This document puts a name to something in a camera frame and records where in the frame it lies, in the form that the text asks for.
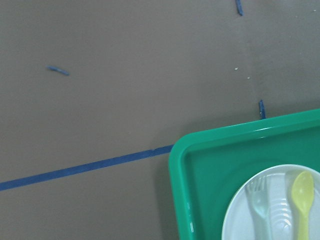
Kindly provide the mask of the yellow plastic spoon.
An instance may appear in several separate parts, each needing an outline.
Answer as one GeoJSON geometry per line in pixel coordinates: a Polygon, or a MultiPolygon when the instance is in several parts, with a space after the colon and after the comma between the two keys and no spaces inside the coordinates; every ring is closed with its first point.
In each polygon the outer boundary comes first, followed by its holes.
{"type": "Polygon", "coordinates": [[[298,240],[309,239],[309,215],[314,202],[314,179],[309,171],[301,172],[294,180],[291,198],[298,211],[298,240]]]}

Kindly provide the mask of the green plastic tray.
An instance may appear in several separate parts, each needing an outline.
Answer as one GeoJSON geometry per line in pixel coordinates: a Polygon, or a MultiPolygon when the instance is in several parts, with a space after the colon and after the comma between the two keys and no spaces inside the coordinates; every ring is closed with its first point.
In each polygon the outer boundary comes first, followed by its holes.
{"type": "Polygon", "coordinates": [[[236,191],[255,174],[284,164],[319,170],[319,110],[182,137],[168,162],[179,238],[219,240],[236,191]]]}

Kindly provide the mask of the clear plastic fork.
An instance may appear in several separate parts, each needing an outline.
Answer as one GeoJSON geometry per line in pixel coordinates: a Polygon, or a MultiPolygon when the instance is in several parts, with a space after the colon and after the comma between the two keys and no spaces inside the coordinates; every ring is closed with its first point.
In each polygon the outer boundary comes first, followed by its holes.
{"type": "Polygon", "coordinates": [[[271,240],[268,179],[255,177],[245,187],[247,202],[252,216],[256,240],[271,240]]]}

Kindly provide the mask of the white round plate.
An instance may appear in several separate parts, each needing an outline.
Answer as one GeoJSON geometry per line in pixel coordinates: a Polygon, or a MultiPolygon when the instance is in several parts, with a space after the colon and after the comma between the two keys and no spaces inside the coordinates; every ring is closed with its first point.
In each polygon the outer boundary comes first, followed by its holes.
{"type": "Polygon", "coordinates": [[[314,200],[309,213],[309,240],[318,240],[320,238],[320,173],[296,164],[273,166],[249,178],[229,203],[221,238],[223,240],[256,240],[246,185],[254,178],[266,176],[272,240],[297,240],[299,217],[291,192],[295,178],[303,171],[310,172],[314,181],[314,200]]]}

